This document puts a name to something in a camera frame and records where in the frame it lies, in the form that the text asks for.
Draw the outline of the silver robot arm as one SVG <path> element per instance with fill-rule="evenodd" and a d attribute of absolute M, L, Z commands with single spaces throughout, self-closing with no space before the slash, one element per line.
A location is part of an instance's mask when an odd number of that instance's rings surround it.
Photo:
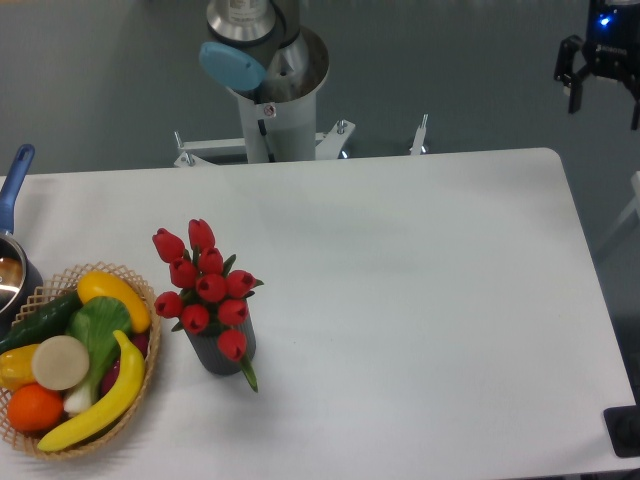
<path fill-rule="evenodd" d="M 239 93 L 263 96 L 268 68 L 302 35 L 297 1 L 211 1 L 206 10 L 212 39 L 202 44 L 205 72 Z M 639 3 L 591 1 L 586 37 L 560 43 L 553 78 L 569 94 L 568 111 L 581 107 L 584 81 L 620 82 L 634 99 L 631 128 L 639 128 Z"/>

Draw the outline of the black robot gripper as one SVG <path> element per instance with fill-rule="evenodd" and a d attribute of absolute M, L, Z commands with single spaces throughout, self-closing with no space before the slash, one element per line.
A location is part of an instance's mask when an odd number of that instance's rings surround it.
<path fill-rule="evenodd" d="M 587 64 L 574 69 L 576 55 L 584 41 L 571 35 L 560 42 L 554 80 L 568 92 L 568 113 L 581 108 L 583 83 L 592 73 L 596 77 L 621 82 L 634 99 L 631 129 L 639 129 L 639 2 L 590 1 L 583 55 Z"/>

